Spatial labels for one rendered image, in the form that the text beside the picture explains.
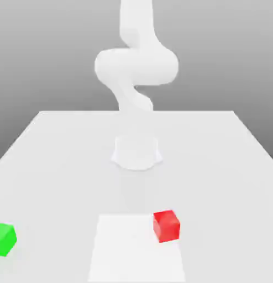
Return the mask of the small red cube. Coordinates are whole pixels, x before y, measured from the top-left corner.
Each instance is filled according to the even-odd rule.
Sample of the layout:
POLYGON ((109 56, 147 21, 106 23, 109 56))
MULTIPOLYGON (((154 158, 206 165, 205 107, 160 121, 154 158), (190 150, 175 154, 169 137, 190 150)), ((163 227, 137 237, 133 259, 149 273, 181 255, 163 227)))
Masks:
POLYGON ((153 213, 153 230, 159 243, 178 240, 180 226, 180 221, 173 210, 153 213))

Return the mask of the small green cube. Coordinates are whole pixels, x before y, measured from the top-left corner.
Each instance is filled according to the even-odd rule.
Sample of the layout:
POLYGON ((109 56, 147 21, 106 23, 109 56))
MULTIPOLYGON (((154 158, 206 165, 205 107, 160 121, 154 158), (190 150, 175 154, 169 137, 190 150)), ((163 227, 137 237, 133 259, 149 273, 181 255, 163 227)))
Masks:
POLYGON ((0 256, 7 256, 17 242, 14 226, 0 223, 0 256))

